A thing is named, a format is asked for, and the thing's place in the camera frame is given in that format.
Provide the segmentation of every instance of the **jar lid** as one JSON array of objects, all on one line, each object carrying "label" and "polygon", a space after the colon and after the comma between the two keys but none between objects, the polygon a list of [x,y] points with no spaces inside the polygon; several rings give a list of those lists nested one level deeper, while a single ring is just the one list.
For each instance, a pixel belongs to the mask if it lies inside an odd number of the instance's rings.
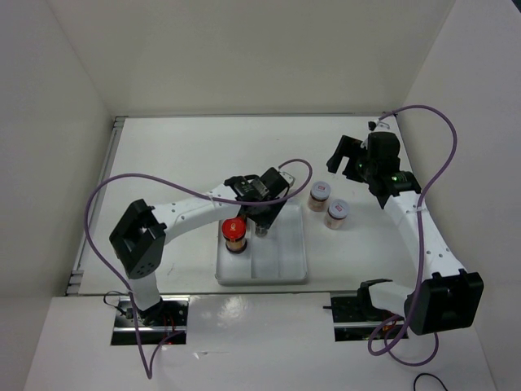
[{"label": "jar lid", "polygon": [[349,212],[349,204],[344,200],[334,200],[333,202],[331,202],[331,205],[329,205],[329,209],[327,210],[327,212],[333,218],[346,218]]},{"label": "jar lid", "polygon": [[331,194],[331,186],[329,186],[327,183],[319,181],[315,182],[311,186],[311,196],[315,200],[323,201],[327,200]]},{"label": "jar lid", "polygon": [[222,223],[222,234],[228,240],[240,240],[246,235],[246,223],[240,217],[230,218]]}]

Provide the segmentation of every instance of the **white lid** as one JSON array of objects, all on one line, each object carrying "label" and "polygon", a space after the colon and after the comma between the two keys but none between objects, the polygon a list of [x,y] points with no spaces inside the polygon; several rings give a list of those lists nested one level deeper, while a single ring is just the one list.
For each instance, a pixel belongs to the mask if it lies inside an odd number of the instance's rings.
[{"label": "white lid", "polygon": [[334,200],[329,205],[327,212],[334,218],[346,218],[349,212],[349,204],[344,200]]},{"label": "white lid", "polygon": [[327,200],[331,194],[331,186],[319,181],[311,186],[311,196],[319,201]]}]

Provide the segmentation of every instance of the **white-capped jar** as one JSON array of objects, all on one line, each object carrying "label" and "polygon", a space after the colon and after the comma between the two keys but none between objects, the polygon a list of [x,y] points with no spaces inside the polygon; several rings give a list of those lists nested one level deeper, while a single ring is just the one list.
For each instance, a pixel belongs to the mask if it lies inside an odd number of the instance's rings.
[{"label": "white-capped jar", "polygon": [[327,209],[324,223],[332,230],[338,230],[349,213],[349,204],[344,200],[334,200]]},{"label": "white-capped jar", "polygon": [[322,181],[315,182],[309,192],[308,207],[314,212],[322,212],[326,208],[330,194],[331,186]]}]

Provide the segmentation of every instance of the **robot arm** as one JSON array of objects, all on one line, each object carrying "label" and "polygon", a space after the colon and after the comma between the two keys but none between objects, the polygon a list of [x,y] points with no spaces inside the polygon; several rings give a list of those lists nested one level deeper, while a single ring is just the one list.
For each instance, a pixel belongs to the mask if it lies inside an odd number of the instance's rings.
[{"label": "robot arm", "polygon": [[[343,136],[327,167],[336,173],[342,158],[349,158],[342,174],[369,184],[370,193],[401,233],[418,271],[417,207],[421,188],[412,173],[400,171],[399,151],[398,138],[390,132],[371,133],[365,142]],[[450,252],[425,205],[420,213],[426,253],[419,303],[412,313],[410,328],[422,335],[469,327],[481,298],[483,280],[478,273],[467,273]],[[412,293],[413,289],[389,279],[367,281],[358,289],[361,304],[368,311],[388,310],[403,317],[409,315]]]},{"label": "robot arm", "polygon": [[162,300],[155,270],[161,263],[166,244],[210,222],[237,216],[254,221],[256,234],[265,235],[286,201],[270,205],[256,203],[276,200],[284,191],[289,191],[294,182],[290,174],[270,168],[260,177],[229,178],[208,191],[207,199],[192,197],[156,206],[149,206],[144,200],[130,204],[111,233],[110,241],[125,268],[142,318],[154,319],[160,313]]}]

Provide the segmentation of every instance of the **red lid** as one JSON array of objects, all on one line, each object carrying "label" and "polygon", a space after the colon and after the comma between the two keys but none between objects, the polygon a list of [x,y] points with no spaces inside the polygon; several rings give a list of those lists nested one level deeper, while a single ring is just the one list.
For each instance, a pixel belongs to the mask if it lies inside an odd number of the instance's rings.
[{"label": "red lid", "polygon": [[240,217],[225,220],[222,223],[222,234],[228,240],[239,240],[246,234],[246,223]]}]

